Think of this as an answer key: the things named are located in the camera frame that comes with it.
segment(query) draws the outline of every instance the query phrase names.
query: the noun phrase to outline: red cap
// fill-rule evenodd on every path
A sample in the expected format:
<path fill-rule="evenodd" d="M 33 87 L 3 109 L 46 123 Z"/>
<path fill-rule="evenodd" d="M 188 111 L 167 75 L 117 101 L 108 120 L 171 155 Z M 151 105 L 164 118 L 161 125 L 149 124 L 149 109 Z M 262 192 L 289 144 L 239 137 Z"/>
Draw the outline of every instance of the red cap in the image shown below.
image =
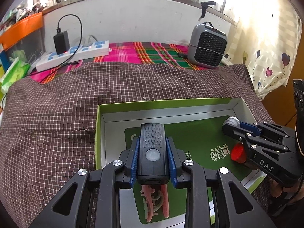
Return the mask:
<path fill-rule="evenodd" d="M 244 149 L 244 145 L 242 143 L 238 143 L 234 146 L 234 148 L 231 151 L 231 159 L 240 164 L 246 162 L 247 155 Z"/>

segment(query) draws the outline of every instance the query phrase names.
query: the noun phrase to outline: curtain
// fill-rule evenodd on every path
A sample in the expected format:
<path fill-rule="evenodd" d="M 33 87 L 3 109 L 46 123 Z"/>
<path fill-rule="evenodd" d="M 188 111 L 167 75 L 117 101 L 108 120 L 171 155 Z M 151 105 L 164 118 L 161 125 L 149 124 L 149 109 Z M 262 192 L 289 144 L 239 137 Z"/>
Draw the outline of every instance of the curtain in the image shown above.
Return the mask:
<path fill-rule="evenodd" d="M 247 66 L 258 97 L 286 86 L 302 33 L 289 0 L 227 0 L 224 13 L 237 21 L 225 58 Z"/>

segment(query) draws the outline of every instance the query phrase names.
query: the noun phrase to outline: metal bolt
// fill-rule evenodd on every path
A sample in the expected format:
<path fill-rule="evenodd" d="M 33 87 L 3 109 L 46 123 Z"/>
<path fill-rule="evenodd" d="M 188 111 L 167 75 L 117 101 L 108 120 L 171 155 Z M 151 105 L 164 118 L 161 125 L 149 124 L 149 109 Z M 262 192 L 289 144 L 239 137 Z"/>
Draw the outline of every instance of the metal bolt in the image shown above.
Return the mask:
<path fill-rule="evenodd" d="M 122 165 L 122 163 L 123 162 L 119 159 L 116 159 L 116 160 L 113 161 L 113 165 L 115 165 L 115 166 L 120 166 L 120 165 Z"/>
<path fill-rule="evenodd" d="M 80 169 L 80 170 L 78 171 L 78 175 L 83 176 L 83 175 L 86 175 L 87 172 L 88 172 L 88 171 L 87 171 L 86 169 Z"/>
<path fill-rule="evenodd" d="M 191 159 L 186 159 L 186 160 L 184 161 L 184 163 L 185 163 L 185 165 L 188 165 L 188 166 L 191 166 L 191 165 L 194 164 L 194 162 L 193 162 Z"/>
<path fill-rule="evenodd" d="M 219 169 L 219 172 L 222 174 L 227 174 L 229 172 L 229 170 L 226 167 L 222 167 Z"/>

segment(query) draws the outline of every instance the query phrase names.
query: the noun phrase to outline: green box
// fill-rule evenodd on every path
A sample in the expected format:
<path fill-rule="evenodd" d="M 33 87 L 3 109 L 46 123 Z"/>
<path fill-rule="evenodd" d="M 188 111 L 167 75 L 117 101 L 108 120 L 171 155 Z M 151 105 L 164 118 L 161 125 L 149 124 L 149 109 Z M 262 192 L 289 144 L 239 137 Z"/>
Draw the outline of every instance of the green box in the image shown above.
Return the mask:
<path fill-rule="evenodd" d="M 207 98 L 144 101 L 98 106 L 95 135 L 96 169 L 119 158 L 130 148 L 132 139 L 140 134 L 143 123 L 162 123 L 166 136 L 171 136 L 176 148 L 186 152 L 205 168 L 217 170 L 227 167 L 252 193 L 265 178 L 260 170 L 251 171 L 230 158 L 230 151 L 238 142 L 222 133 L 222 124 L 230 116 L 242 122 L 255 123 L 255 119 L 241 98 Z M 176 190 L 169 183 L 170 215 L 164 218 L 157 211 L 150 223 L 145 219 L 141 186 L 132 190 L 120 190 L 120 217 L 122 228 L 184 227 L 186 190 Z M 209 191 L 209 207 L 212 223 L 214 208 Z"/>

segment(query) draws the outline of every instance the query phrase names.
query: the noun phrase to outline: black power adapter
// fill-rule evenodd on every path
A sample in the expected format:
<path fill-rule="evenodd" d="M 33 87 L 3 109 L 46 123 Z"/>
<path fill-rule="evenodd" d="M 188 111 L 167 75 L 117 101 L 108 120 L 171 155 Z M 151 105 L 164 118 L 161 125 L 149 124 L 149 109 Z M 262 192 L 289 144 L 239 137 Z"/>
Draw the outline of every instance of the black power adapter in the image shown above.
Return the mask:
<path fill-rule="evenodd" d="M 54 44 L 56 53 L 63 54 L 70 49 L 69 36 L 67 31 L 61 32 L 60 27 L 57 27 L 57 34 L 54 36 Z"/>

